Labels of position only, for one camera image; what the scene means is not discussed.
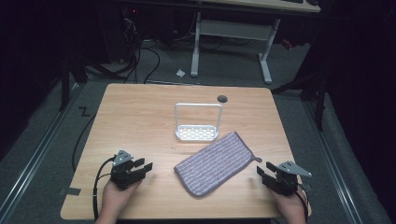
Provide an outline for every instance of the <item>gray pouch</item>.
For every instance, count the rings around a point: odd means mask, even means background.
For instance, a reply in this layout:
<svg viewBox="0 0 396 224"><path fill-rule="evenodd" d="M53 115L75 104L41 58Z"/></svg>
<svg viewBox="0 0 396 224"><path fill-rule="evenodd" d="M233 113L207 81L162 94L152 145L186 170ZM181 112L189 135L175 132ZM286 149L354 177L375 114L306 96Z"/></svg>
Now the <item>gray pouch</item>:
<svg viewBox="0 0 396 224"><path fill-rule="evenodd" d="M244 143L238 133L228 133L175 166L186 190L201 198L261 158Z"/></svg>

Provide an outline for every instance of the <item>person's right hand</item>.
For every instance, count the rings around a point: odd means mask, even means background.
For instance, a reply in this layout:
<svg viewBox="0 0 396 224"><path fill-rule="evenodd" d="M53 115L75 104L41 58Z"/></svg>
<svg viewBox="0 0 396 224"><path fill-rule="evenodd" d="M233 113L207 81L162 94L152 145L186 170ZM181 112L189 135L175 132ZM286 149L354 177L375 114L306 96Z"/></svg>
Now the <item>person's right hand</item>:
<svg viewBox="0 0 396 224"><path fill-rule="evenodd" d="M288 224L305 224L304 206L297 195L284 196L268 189L276 199L277 208L282 216L287 220ZM298 188L298 194L304 199L306 204L305 194Z"/></svg>

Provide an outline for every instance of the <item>wooden tabletop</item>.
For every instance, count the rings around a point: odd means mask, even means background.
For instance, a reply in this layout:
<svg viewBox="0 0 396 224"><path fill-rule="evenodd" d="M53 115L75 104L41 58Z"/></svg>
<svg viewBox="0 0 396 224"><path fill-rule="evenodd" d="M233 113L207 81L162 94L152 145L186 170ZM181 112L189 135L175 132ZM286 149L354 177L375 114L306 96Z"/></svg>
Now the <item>wooden tabletop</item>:
<svg viewBox="0 0 396 224"><path fill-rule="evenodd" d="M238 132L262 163L253 161L204 198L192 197L174 171L175 165L210 143L183 143L175 135L175 104L218 103L225 95L219 138ZM71 188L79 196L67 195L61 216L93 219L92 187L102 163L125 150L136 159L153 162L121 218L238 218L278 217L276 204L256 166L268 174L265 162L293 161L290 146L271 92L265 88L204 87L110 84L105 92L90 136L83 150ZM111 164L102 174L108 174ZM98 184L99 209L102 189Z"/></svg>
<svg viewBox="0 0 396 224"><path fill-rule="evenodd" d="M300 3L293 3L282 0L200 0L201 2L239 5L244 7L264 7L270 9L300 11L300 12L314 12L319 13L319 6L309 5L306 0Z"/></svg>

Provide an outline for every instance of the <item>white paper piece on floor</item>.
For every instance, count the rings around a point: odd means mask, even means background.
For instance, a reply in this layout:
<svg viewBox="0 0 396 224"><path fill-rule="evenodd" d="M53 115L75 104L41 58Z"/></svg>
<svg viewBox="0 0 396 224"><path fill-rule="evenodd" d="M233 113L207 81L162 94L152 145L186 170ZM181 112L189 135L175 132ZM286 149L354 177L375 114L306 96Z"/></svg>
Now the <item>white paper piece on floor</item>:
<svg viewBox="0 0 396 224"><path fill-rule="evenodd" d="M184 75L186 75L186 73L183 72L183 71L181 71L181 69L178 69L176 75L177 75L178 77L184 77Z"/></svg>

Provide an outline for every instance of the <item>human hand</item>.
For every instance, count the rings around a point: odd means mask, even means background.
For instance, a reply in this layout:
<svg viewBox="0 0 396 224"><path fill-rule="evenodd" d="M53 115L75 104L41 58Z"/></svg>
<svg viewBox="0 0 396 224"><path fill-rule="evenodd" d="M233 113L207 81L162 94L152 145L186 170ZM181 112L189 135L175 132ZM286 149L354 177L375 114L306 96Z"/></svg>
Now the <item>human hand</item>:
<svg viewBox="0 0 396 224"><path fill-rule="evenodd" d="M127 189L122 190L119 189L114 182L108 180L105 188L103 189L102 210L99 218L95 221L95 224L116 223L117 218L128 205L132 195L142 181L143 180L140 180L129 186Z"/></svg>
<svg viewBox="0 0 396 224"><path fill-rule="evenodd" d="M288 224L305 224L304 205L297 195L284 196L268 189L276 199L277 208ZM306 204L306 196L298 188L297 193L303 198Z"/></svg>

